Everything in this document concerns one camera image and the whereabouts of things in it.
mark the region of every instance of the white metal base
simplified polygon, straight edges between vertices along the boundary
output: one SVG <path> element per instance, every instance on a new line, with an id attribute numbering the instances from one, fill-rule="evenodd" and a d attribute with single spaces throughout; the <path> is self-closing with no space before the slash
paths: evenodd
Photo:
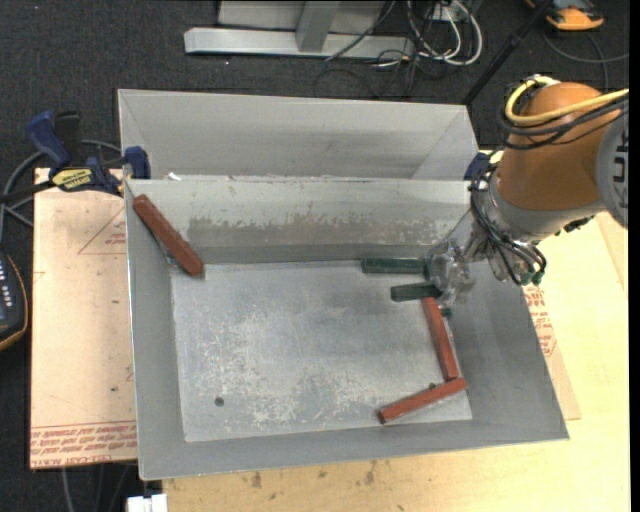
<path id="1" fill-rule="evenodd" d="M 232 28 L 192 28 L 185 32 L 186 53 L 290 55 L 295 57 L 330 57 L 351 44 L 358 36 L 328 34 L 320 51 L 302 52 L 296 33 L 289 31 L 245 30 Z M 343 57 L 375 59 L 383 52 L 395 59 L 397 53 L 411 53 L 412 43 L 405 37 L 367 36 Z"/>

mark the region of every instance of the cable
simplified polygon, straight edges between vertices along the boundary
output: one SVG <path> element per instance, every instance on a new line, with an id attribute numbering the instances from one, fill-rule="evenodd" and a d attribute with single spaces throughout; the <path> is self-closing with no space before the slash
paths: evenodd
<path id="1" fill-rule="evenodd" d="M 444 13 L 444 16 L 447 18 L 447 24 L 451 27 L 456 37 L 456 46 L 454 49 L 448 49 L 444 52 L 435 51 L 433 47 L 429 43 L 427 43 L 424 37 L 424 30 L 423 31 L 418 30 L 418 27 L 416 26 L 415 20 L 414 20 L 414 12 L 412 8 L 411 0 L 406 0 L 407 21 L 409 23 L 409 27 L 411 28 L 411 31 L 413 32 L 416 38 L 416 46 L 419 47 L 418 54 L 421 57 L 442 61 L 452 66 L 468 66 L 470 64 L 473 64 L 478 60 L 478 58 L 482 54 L 482 48 L 483 48 L 482 30 L 475 16 L 473 16 L 473 14 L 471 14 L 471 12 L 469 12 L 469 10 L 458 0 L 453 0 L 453 2 L 451 2 L 451 6 L 455 6 L 460 11 L 462 11 L 462 13 L 465 16 L 465 19 L 469 21 L 469 23 L 471 24 L 471 27 L 473 29 L 473 34 L 475 36 L 474 39 L 476 41 L 476 49 L 473 55 L 471 55 L 470 57 L 464 58 L 462 60 L 456 59 L 455 57 L 458 56 L 462 48 L 462 35 L 458 29 L 456 22 L 453 20 L 453 18 L 451 18 L 451 13 L 449 12 L 449 9 L 443 8 L 442 3 L 438 3 L 438 6 L 440 7 L 440 19 L 442 19 L 442 16 Z M 432 7 L 429 13 L 427 14 L 427 16 L 425 16 L 425 20 L 431 19 L 433 17 L 433 14 L 434 14 L 434 7 Z"/>
<path id="2" fill-rule="evenodd" d="M 353 49 L 355 46 L 357 46 L 365 37 L 367 37 L 369 34 L 371 34 L 373 32 L 373 30 L 380 25 L 380 23 L 382 23 L 382 21 L 389 16 L 389 13 L 391 12 L 391 10 L 393 9 L 394 5 L 396 4 L 395 0 L 392 2 L 389 2 L 389 6 L 387 7 L 387 10 L 375 21 L 375 23 L 373 23 L 373 25 L 371 25 L 367 30 L 365 30 L 362 34 L 360 34 L 358 37 L 356 37 L 351 43 L 349 43 L 347 46 L 345 46 L 342 50 L 334 53 L 333 55 L 331 55 L 330 57 L 327 57 L 325 59 L 326 62 L 337 59 L 339 57 L 342 57 L 345 53 L 347 53 L 349 50 Z"/>
<path id="3" fill-rule="evenodd" d="M 554 110 L 550 110 L 548 112 L 544 112 L 542 114 L 534 114 L 528 116 L 522 116 L 519 114 L 515 114 L 513 112 L 513 107 L 516 101 L 522 96 L 526 91 L 531 89 L 534 86 L 546 86 L 551 85 L 553 83 L 557 83 L 557 80 L 554 80 L 549 77 L 532 77 L 528 78 L 522 85 L 520 85 L 507 99 L 507 103 L 504 107 L 504 113 L 507 119 L 514 124 L 519 124 L 521 126 L 531 126 L 533 124 L 544 123 L 547 121 L 552 121 L 557 119 L 558 117 L 565 116 L 567 114 L 571 114 L 578 110 L 586 110 L 592 107 L 600 106 L 602 104 L 611 102 L 615 99 L 622 98 L 629 94 L 629 89 L 621 89 L 619 91 L 614 91 L 606 94 L 602 94 L 595 98 L 590 98 L 588 100 L 580 101 L 578 103 L 574 103 L 573 105 L 567 105 L 565 107 L 557 108 Z"/>
<path id="4" fill-rule="evenodd" d="M 609 90 L 609 67 L 607 62 L 605 61 L 604 53 L 602 53 L 602 49 L 600 48 L 600 45 L 597 43 L 595 38 L 591 36 L 591 34 L 588 34 L 587 38 L 591 42 L 592 46 L 595 48 L 596 53 L 598 54 L 598 57 L 600 57 L 600 63 L 602 64 L 602 81 L 603 81 L 602 90 L 608 91 Z"/>
<path id="5" fill-rule="evenodd" d="M 113 497 L 111 498 L 111 502 L 109 503 L 109 508 L 107 509 L 107 512 L 111 512 L 113 510 L 113 507 L 115 507 L 118 498 L 120 497 L 120 491 L 122 490 L 122 486 L 124 485 L 124 480 L 127 476 L 127 473 L 129 472 L 129 469 L 131 469 L 132 466 L 126 465 L 124 470 L 122 471 L 122 474 L 120 475 L 120 478 L 118 479 L 118 483 L 116 485 L 115 490 L 113 491 Z"/>
<path id="6" fill-rule="evenodd" d="M 591 36 L 591 34 L 587 34 L 588 37 L 590 39 L 593 39 L 593 37 Z M 545 43 L 547 43 L 547 45 L 549 46 L 549 48 L 551 48 L 554 52 L 558 53 L 559 55 L 562 55 L 563 57 L 566 57 L 567 59 L 573 60 L 575 62 L 583 62 L 585 64 L 605 64 L 605 63 L 609 63 L 609 62 L 616 62 L 619 60 L 624 60 L 624 59 L 628 59 L 629 58 L 629 52 L 627 53 L 623 53 L 622 55 L 618 55 L 616 57 L 609 57 L 609 58 L 600 58 L 600 59 L 585 59 L 583 57 L 578 57 L 576 55 L 571 55 L 570 53 L 566 53 L 564 51 L 562 51 L 560 48 L 558 48 L 556 45 L 554 45 L 551 42 L 551 39 L 549 38 L 549 36 L 543 32 L 542 37 L 545 41 Z"/>
<path id="7" fill-rule="evenodd" d="M 579 126 L 581 124 L 587 123 L 589 121 L 592 121 L 594 119 L 597 119 L 599 117 L 604 116 L 605 114 L 608 114 L 610 112 L 614 112 L 614 111 L 619 111 L 618 115 L 616 115 L 615 117 L 613 117 L 612 119 L 598 125 L 595 126 L 589 130 L 587 130 L 586 132 L 581 133 L 580 135 L 569 139 L 569 140 L 563 140 L 563 141 L 559 141 L 559 139 L 561 139 L 563 136 L 565 136 L 568 132 L 570 132 L 573 128 L 575 128 L 576 126 Z M 614 102 L 611 105 L 606 105 L 604 107 L 600 107 L 598 109 L 592 110 L 590 112 L 587 112 L 586 114 L 583 114 L 582 116 L 574 119 L 573 121 L 567 122 L 567 123 L 563 123 L 560 125 L 555 125 L 555 126 L 551 126 L 551 127 L 546 127 L 546 128 L 539 128 L 536 130 L 527 130 L 527 129 L 523 129 L 523 128 L 518 128 L 518 127 L 514 127 L 510 124 L 508 124 L 508 121 L 506 121 L 504 119 L 504 117 L 502 116 L 502 113 L 499 112 L 498 113 L 498 125 L 499 128 L 501 128 L 504 132 L 506 132 L 506 135 L 504 136 L 504 145 L 506 147 L 512 148 L 512 149 L 518 149 L 518 150 L 528 150 L 528 149 L 536 149 L 536 148 L 540 148 L 542 146 L 546 146 L 546 145 L 564 145 L 564 144 L 570 144 L 572 142 L 575 142 L 576 140 L 579 140 L 587 135 L 589 135 L 590 133 L 593 133 L 611 123 L 613 123 L 616 119 L 626 115 L 628 113 L 628 101 L 624 100 L 622 102 Z M 530 144 L 515 144 L 513 142 L 510 142 L 508 140 L 508 136 L 514 134 L 514 135 L 521 135 L 521 136 L 525 136 L 527 137 L 531 143 Z M 542 140 L 534 140 L 532 137 L 534 136 L 539 136 L 539 135 L 545 135 L 545 134 L 550 134 L 549 137 L 542 139 Z"/>
<path id="8" fill-rule="evenodd" d="M 532 279 L 540 282 L 546 268 L 546 258 L 542 252 L 532 244 L 514 240 L 508 233 L 503 233 L 491 222 L 487 214 L 479 204 L 479 194 L 487 193 L 490 182 L 497 169 L 496 165 L 490 165 L 488 169 L 480 168 L 471 178 L 471 211 L 477 225 L 485 234 L 485 253 L 493 252 L 502 260 L 511 280 L 518 286 L 528 284 Z M 511 265 L 507 254 L 511 253 L 527 268 L 527 274 L 518 276 Z"/>
<path id="9" fill-rule="evenodd" d="M 67 479 L 67 468 L 62 468 L 62 487 L 64 488 L 64 499 L 67 503 L 67 510 L 69 512 L 75 512 L 73 506 L 73 500 L 71 499 L 71 491 L 69 490 L 69 480 Z"/>
<path id="10" fill-rule="evenodd" d="M 110 142 L 104 142 L 101 140 L 83 139 L 82 144 L 86 146 L 95 146 L 99 150 L 101 150 L 102 148 L 106 148 L 106 149 L 115 151 L 117 153 L 121 152 L 121 149 L 115 144 L 111 144 Z M 9 175 L 9 178 L 7 179 L 7 182 L 5 183 L 4 189 L 2 191 L 2 195 L 0 196 L 0 243 L 2 243 L 2 240 L 4 238 L 5 217 L 7 214 L 11 215 L 12 217 L 14 217 L 15 219 L 17 219 L 23 224 L 29 227 L 33 227 L 33 223 L 29 219 L 27 219 L 26 217 L 24 217 L 23 215 L 15 211 L 17 208 L 29 203 L 31 201 L 31 198 L 21 200 L 18 203 L 12 204 L 12 205 L 9 205 L 8 202 L 14 201 L 17 198 L 20 198 L 23 195 L 23 193 L 33 194 L 35 192 L 39 192 L 40 190 L 45 190 L 47 188 L 50 188 L 50 186 L 43 184 L 41 186 L 34 185 L 33 187 L 29 187 L 30 190 L 25 189 L 24 191 L 17 191 L 13 193 L 11 192 L 11 189 L 13 188 L 15 183 L 18 181 L 18 179 L 20 179 L 20 177 L 26 171 L 30 170 L 33 166 L 35 166 L 35 164 L 40 159 L 44 158 L 45 156 L 46 154 L 41 151 L 32 153 L 25 160 L 23 160 Z"/>
<path id="11" fill-rule="evenodd" d="M 102 497 L 102 486 L 104 484 L 104 464 L 100 464 L 100 475 L 98 476 L 98 490 L 96 491 L 96 498 L 93 502 L 93 512 L 99 512 L 100 498 Z"/>
<path id="12" fill-rule="evenodd" d="M 380 19 L 376 22 L 376 24 L 379 24 L 384 18 L 386 18 L 386 16 L 388 15 L 388 13 L 391 11 L 391 8 L 393 5 L 395 5 L 395 3 L 397 2 L 392 2 L 392 5 L 389 5 L 387 7 L 387 9 L 385 9 L 385 12 L 381 15 Z M 424 14 L 421 19 L 422 19 L 422 27 L 418 28 L 417 26 L 415 27 L 417 30 L 417 34 L 415 34 L 413 32 L 413 30 L 409 31 L 409 34 L 407 35 L 406 38 L 406 44 L 405 44 L 405 48 L 400 50 L 400 49 L 388 49 L 388 50 L 384 50 L 382 52 L 380 52 L 378 54 L 378 57 L 373 59 L 373 60 L 368 60 L 365 61 L 366 64 L 374 67 L 377 70 L 384 70 L 384 71 L 391 71 L 391 76 L 389 77 L 389 79 L 380 87 L 380 88 L 374 88 L 367 80 L 365 77 L 351 71 L 351 70 L 347 70 L 347 69 L 327 69 L 323 72 L 321 72 L 314 80 L 313 82 L 313 91 L 314 91 L 314 95 L 317 97 L 319 96 L 318 94 L 318 85 L 320 83 L 320 81 L 322 80 L 323 77 L 325 77 L 328 74 L 331 73 L 341 73 L 343 75 L 347 75 L 350 76 L 352 78 L 354 78 L 355 80 L 357 80 L 362 87 L 364 87 L 365 89 L 367 89 L 370 97 L 372 99 L 390 99 L 390 98 L 398 98 L 398 99 L 406 99 L 409 98 L 411 94 L 414 93 L 414 89 L 416 87 L 417 84 L 417 77 L 423 77 L 426 78 L 428 80 L 439 80 L 442 79 L 446 76 L 450 76 L 452 73 L 462 69 L 462 66 L 459 65 L 449 65 L 451 64 L 451 62 L 448 62 L 442 58 L 438 58 L 437 55 L 439 55 L 438 52 L 434 53 L 436 54 L 436 56 L 434 55 L 428 55 L 426 52 L 426 49 L 424 47 L 424 45 L 422 43 L 416 43 L 416 44 L 411 44 L 411 39 L 412 38 L 418 38 L 418 40 L 422 40 L 425 41 L 426 39 L 426 34 L 429 32 L 429 30 L 431 29 L 432 25 L 433 25 L 433 11 L 435 8 L 436 2 L 431 2 L 429 10 L 426 12 L 426 14 Z M 467 56 L 464 57 L 463 55 L 461 55 L 462 53 L 462 48 L 463 48 L 463 44 L 462 44 L 462 34 L 460 32 L 460 30 L 458 29 L 457 26 L 455 26 L 454 21 L 451 19 L 451 15 L 449 13 L 448 10 L 443 11 L 443 14 L 441 14 L 441 17 L 444 18 L 446 16 L 446 21 L 447 21 L 447 28 L 449 28 L 451 30 L 451 32 L 453 32 L 456 35 L 456 41 L 458 39 L 460 39 L 460 41 L 458 43 L 456 43 L 456 48 L 454 50 L 448 50 L 448 57 L 449 57 L 449 61 L 454 60 L 452 57 L 454 55 L 454 53 L 456 55 L 458 55 L 458 58 L 456 60 L 459 60 L 460 63 L 463 64 L 467 64 L 467 63 L 471 63 L 471 59 L 473 59 L 474 57 L 476 57 L 477 55 L 479 55 L 479 51 L 476 52 L 476 55 L 474 56 Z M 476 27 L 477 27 L 477 31 L 480 37 L 481 33 L 479 31 L 479 26 L 477 26 L 476 23 Z M 365 33 L 361 34 L 361 36 L 359 36 L 358 38 L 356 38 L 356 40 L 352 41 L 348 47 L 343 48 L 342 50 L 340 50 L 339 52 L 337 52 L 336 54 L 332 55 L 331 57 L 325 59 L 326 61 L 331 61 L 341 55 L 343 55 L 346 51 L 348 51 L 350 48 L 352 48 L 353 46 L 355 46 L 360 40 L 362 40 L 362 38 L 364 36 L 367 35 L 367 33 L 370 33 L 372 29 L 369 28 L 367 31 L 365 31 Z M 431 70 L 428 69 L 427 67 L 425 67 L 426 63 L 433 63 L 437 66 L 440 66 L 440 69 L 438 70 Z M 393 94 L 393 95 L 389 95 L 388 91 L 389 89 L 393 86 L 393 84 L 399 80 L 403 79 L 404 80 L 404 87 L 403 90 L 401 91 L 401 93 L 399 95 Z"/>

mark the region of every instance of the black device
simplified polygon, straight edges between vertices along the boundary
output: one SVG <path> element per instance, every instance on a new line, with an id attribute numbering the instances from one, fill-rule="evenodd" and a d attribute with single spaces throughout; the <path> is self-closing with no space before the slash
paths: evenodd
<path id="1" fill-rule="evenodd" d="M 0 247 L 0 351 L 18 341 L 28 324 L 27 293 L 18 269 Z"/>

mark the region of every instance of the metal stand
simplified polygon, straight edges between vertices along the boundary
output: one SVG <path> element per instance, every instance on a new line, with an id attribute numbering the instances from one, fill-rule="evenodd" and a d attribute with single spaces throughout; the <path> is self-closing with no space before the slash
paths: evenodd
<path id="1" fill-rule="evenodd" d="M 192 28 L 184 34 L 185 51 L 190 54 L 330 57 L 352 44 L 354 39 L 366 30 L 365 28 L 353 34 L 330 32 L 334 21 L 344 14 L 341 4 L 345 3 L 348 2 L 304 2 L 295 30 Z M 379 14 L 379 11 L 379 8 L 375 9 L 374 14 Z M 411 42 L 406 37 L 366 36 L 342 56 L 373 59 L 384 51 L 410 51 L 411 49 L 407 48 L 410 45 Z"/>

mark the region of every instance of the cardboard sheet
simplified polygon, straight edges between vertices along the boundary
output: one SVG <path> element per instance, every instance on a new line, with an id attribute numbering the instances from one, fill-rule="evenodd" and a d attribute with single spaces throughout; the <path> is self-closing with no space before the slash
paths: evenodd
<path id="1" fill-rule="evenodd" d="M 124 202 L 35 196 L 30 467 L 134 460 Z"/>
<path id="2" fill-rule="evenodd" d="M 527 299 L 527 305 L 531 312 L 531 319 L 533 320 L 540 346 L 542 347 L 542 353 L 549 368 L 553 388 L 558 396 L 558 402 L 560 402 L 562 416 L 565 420 L 580 419 L 582 413 L 571 386 L 558 340 L 553 332 L 551 318 L 544 303 L 544 293 L 537 286 L 528 285 L 524 289 L 524 295 Z"/>

